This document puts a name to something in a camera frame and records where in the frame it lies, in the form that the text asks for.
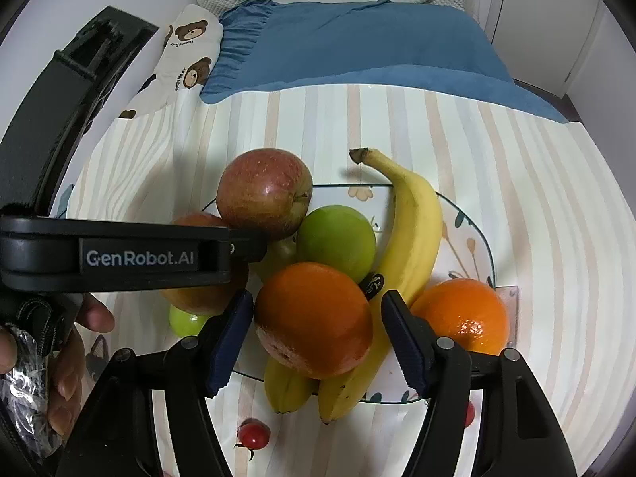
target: white cabinet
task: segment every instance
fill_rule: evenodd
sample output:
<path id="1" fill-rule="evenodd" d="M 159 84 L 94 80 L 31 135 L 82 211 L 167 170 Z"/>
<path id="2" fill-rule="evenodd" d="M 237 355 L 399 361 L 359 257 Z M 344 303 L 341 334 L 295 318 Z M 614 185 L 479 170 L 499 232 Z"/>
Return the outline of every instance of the white cabinet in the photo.
<path id="1" fill-rule="evenodd" d="M 503 0 L 493 46 L 513 78 L 562 97 L 599 0 Z"/>

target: finger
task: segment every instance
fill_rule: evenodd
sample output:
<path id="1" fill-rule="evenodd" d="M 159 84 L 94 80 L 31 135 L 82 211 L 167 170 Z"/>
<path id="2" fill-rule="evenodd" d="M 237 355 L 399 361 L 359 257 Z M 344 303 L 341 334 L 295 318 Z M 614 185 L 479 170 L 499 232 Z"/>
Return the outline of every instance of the finger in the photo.
<path id="1" fill-rule="evenodd" d="M 115 328 L 115 318 L 106 305 L 91 294 L 84 294 L 84 304 L 79 311 L 76 321 L 98 333 L 109 333 Z"/>
<path id="2" fill-rule="evenodd" d="M 56 390 L 52 390 L 47 413 L 48 422 L 59 435 L 68 436 L 80 415 L 80 409 L 81 386 L 69 401 L 66 401 Z"/>
<path id="3" fill-rule="evenodd" d="M 18 347 L 10 331 L 0 326 L 0 373 L 11 371 L 18 360 Z"/>
<path id="4" fill-rule="evenodd" d="M 80 386 L 85 371 L 84 343 L 78 331 L 73 328 L 69 340 L 55 360 L 53 387 L 66 401 L 69 401 Z"/>

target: white pillow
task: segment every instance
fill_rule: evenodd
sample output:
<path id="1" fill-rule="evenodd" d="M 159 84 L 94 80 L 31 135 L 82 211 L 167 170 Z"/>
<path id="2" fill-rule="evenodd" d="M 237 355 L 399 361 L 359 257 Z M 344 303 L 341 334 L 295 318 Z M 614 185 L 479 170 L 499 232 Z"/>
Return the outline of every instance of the white pillow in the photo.
<path id="1" fill-rule="evenodd" d="M 180 89 L 200 92 L 219 58 L 222 37 L 223 26 L 212 12 L 188 5 L 168 26 L 161 59 L 120 117 L 157 111 Z"/>

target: banana stem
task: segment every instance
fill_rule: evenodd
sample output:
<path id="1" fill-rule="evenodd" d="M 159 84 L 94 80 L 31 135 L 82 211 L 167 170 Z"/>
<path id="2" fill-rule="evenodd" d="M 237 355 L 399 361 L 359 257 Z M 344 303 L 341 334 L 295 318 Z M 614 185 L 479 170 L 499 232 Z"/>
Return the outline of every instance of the banana stem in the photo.
<path id="1" fill-rule="evenodd" d="M 351 161 L 353 161 L 356 165 L 360 165 L 360 163 L 365 162 L 365 157 L 368 154 L 369 149 L 366 147 L 363 149 L 351 149 L 349 151 L 349 157 Z"/>

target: white plate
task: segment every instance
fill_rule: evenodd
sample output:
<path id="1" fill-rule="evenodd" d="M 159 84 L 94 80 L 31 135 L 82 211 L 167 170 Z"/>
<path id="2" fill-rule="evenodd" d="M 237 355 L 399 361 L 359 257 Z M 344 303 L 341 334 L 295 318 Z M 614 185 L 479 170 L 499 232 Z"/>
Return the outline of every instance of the white plate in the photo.
<path id="1" fill-rule="evenodd" d="M 392 212 L 389 211 L 390 186 L 316 186 L 309 211 L 330 204 L 342 204 L 360 211 L 376 233 L 380 259 L 391 232 Z M 484 235 L 462 210 L 443 195 L 438 195 L 444 220 L 444 235 L 440 245 L 430 285 L 451 278 L 472 278 L 495 287 L 495 268 L 491 250 Z M 256 296 L 262 284 L 250 274 L 248 290 Z M 234 370 L 257 380 L 263 379 L 267 354 L 252 327 L 238 357 Z M 390 351 L 380 371 L 365 395 L 374 403 L 405 403 L 419 400 L 415 390 L 406 385 L 395 353 Z"/>

